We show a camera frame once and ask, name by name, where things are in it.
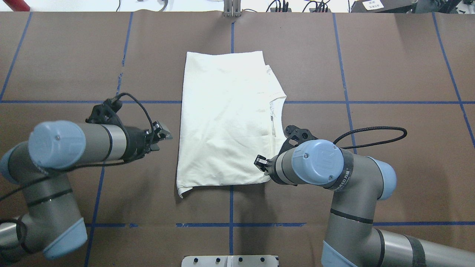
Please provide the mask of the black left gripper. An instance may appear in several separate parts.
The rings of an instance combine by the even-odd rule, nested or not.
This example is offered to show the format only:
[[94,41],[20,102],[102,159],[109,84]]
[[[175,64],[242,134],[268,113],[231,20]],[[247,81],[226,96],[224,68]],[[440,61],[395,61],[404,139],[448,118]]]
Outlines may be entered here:
[[156,141],[171,140],[173,136],[164,123],[154,121],[152,130],[143,130],[136,127],[126,126],[126,150],[124,161],[132,162],[141,159],[145,154],[159,151]]

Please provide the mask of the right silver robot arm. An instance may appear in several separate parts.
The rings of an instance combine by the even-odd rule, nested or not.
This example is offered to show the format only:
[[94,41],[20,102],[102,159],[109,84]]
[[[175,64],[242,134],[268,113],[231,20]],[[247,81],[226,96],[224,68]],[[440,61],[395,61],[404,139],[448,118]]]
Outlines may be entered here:
[[397,184],[394,169],[318,139],[283,149],[255,166],[281,185],[316,185],[331,190],[323,241],[324,267],[473,267],[474,253],[374,227],[377,201]]

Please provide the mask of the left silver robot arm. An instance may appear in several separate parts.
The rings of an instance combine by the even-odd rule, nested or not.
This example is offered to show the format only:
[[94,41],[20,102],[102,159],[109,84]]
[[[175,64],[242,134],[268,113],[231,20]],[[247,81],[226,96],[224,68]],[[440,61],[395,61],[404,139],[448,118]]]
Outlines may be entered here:
[[87,242],[70,171],[127,164],[158,151],[158,142],[172,138],[157,121],[151,130],[70,121],[36,125],[27,141],[1,159],[2,176],[19,186],[28,209],[22,216],[1,220],[1,266],[39,252],[55,260]]

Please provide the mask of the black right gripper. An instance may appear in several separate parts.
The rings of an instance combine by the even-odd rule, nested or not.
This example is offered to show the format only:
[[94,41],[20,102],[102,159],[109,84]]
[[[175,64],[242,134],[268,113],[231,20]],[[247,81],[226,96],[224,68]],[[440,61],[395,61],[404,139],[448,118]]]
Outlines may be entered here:
[[263,156],[256,156],[254,161],[254,165],[258,168],[265,168],[264,171],[265,175],[270,177],[278,177],[278,173],[276,171],[276,161],[278,156],[274,156],[273,158],[266,158]]

